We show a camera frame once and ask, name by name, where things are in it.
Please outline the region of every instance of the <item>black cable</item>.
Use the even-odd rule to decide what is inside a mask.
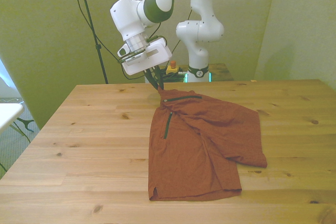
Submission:
[[[88,5],[88,3],[87,3],[87,0],[84,0],[84,3],[85,3],[85,6],[86,6],[86,10],[87,10],[87,13],[88,13],[88,17],[89,17],[89,20],[90,20],[90,24],[89,24],[88,20],[86,19],[86,17],[85,17],[85,15],[84,15],[83,11],[81,10],[81,8],[80,8],[80,10],[81,10],[83,16],[85,17],[86,22],[89,24],[89,26],[90,26],[90,28],[91,28],[91,31],[92,31],[92,34],[93,34],[93,38],[94,38],[94,41],[95,41],[95,43],[96,43],[96,50],[97,50],[97,53],[98,53],[98,57],[99,57],[99,61],[100,61],[101,70],[102,70],[103,75],[104,75],[105,83],[108,84],[109,82],[108,82],[107,75],[106,75],[106,72],[105,72],[105,66],[104,66],[103,58],[102,58],[102,55],[101,55],[101,52],[100,52],[101,45],[98,44],[98,42],[97,42],[97,35],[96,35],[95,31],[94,31],[95,29],[94,29],[94,27],[93,27],[93,22],[92,22],[92,19],[91,19],[90,10],[89,10],[89,5]]]
[[[124,68],[122,67],[122,65],[120,65],[120,66],[121,66],[122,73],[124,74],[124,76],[125,76],[128,80],[136,80],[136,79],[140,79],[140,78],[142,78],[142,77],[145,76],[145,75],[142,75],[142,76],[140,76],[140,77],[136,77],[136,78],[128,78],[128,77],[126,76],[126,73],[124,72]]]
[[[159,26],[157,27],[157,29],[153,32],[153,34],[149,37],[149,38],[152,38],[153,37],[153,35],[157,32],[157,30],[160,28],[160,26],[161,26],[161,23],[159,24]]]
[[[91,27],[91,25],[90,25],[90,23],[89,23],[89,21],[88,21],[88,19],[86,18],[86,16],[85,16],[85,14],[84,14],[84,12],[83,12],[83,10],[82,10],[82,8],[81,8],[81,6],[80,6],[80,2],[79,2],[79,0],[77,0],[77,3],[78,3],[78,7],[79,7],[79,10],[80,10],[80,12],[82,13],[82,16],[83,16],[83,18],[85,19],[85,21],[86,21],[86,23],[88,24],[88,26],[90,27],[90,29],[92,30],[92,32],[94,32],[94,30],[92,29],[92,27]],[[95,34],[95,36],[96,36],[96,38],[98,39],[98,41],[101,43],[101,45],[107,50],[107,52],[109,52],[113,57],[114,57],[114,59],[116,60],[116,61],[118,61],[118,59],[117,59],[117,57],[104,45],[104,43],[99,39],[99,37],[97,36],[97,34],[96,33],[94,33]],[[126,76],[126,74],[125,74],[125,72],[124,72],[124,69],[122,68],[122,66],[121,66],[121,69],[122,69],[122,73],[123,73],[123,75],[128,79],[128,80],[135,80],[135,79],[139,79],[139,78],[141,78],[141,77],[144,77],[144,76],[140,76],[140,77],[137,77],[137,78],[128,78],[127,76]]]

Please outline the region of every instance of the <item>wood knot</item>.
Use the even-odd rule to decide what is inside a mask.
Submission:
[[[101,212],[102,210],[103,210],[103,206],[102,205],[98,205],[98,206],[96,206],[94,208],[93,213],[97,214],[97,213]]]
[[[264,111],[264,110],[257,110],[257,112],[259,113],[259,114],[261,114],[261,115],[267,115],[267,116],[269,116],[270,114],[268,114],[266,111]]]
[[[300,97],[303,99],[303,100],[305,100],[305,101],[310,101],[310,99],[309,98],[307,98],[307,97],[304,97],[304,96],[302,96],[302,95],[300,95]]]
[[[123,115],[122,115],[122,118],[124,118],[125,120],[129,120],[129,119],[130,119],[129,116],[128,116],[127,114],[123,114]]]

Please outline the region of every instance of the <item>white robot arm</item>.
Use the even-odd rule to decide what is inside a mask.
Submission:
[[[212,0],[191,0],[191,8],[202,20],[179,23],[176,34],[188,49],[188,82],[206,82],[209,81],[208,51],[198,42],[219,41],[224,35],[224,26],[214,14]]]
[[[126,42],[118,51],[127,74],[132,75],[169,61],[172,54],[163,38],[151,41],[145,27],[169,19],[174,0],[119,0],[111,8],[113,21]]]
[[[173,13],[174,0],[119,0],[111,8],[113,21],[125,44],[118,51],[127,74],[132,75],[170,60],[164,38],[148,38],[145,27],[166,21]],[[202,20],[187,20],[177,26],[177,36],[189,51],[189,81],[208,81],[208,53],[198,41],[218,41],[223,25],[214,15],[212,0],[191,0]]]

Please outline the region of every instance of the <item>green wall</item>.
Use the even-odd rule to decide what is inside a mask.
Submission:
[[[96,33],[112,52],[123,44],[110,16],[116,1],[88,0]],[[77,84],[104,83],[76,0],[0,0],[0,9],[0,58],[40,128]],[[120,65],[102,54],[109,82],[127,82]]]
[[[320,79],[336,90],[336,0],[273,0],[256,79]]]

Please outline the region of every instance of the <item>wood grain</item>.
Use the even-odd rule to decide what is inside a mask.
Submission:
[[[77,86],[0,180],[0,223],[336,223],[336,93],[319,80],[167,83],[258,111],[240,196],[150,202],[150,84]]]

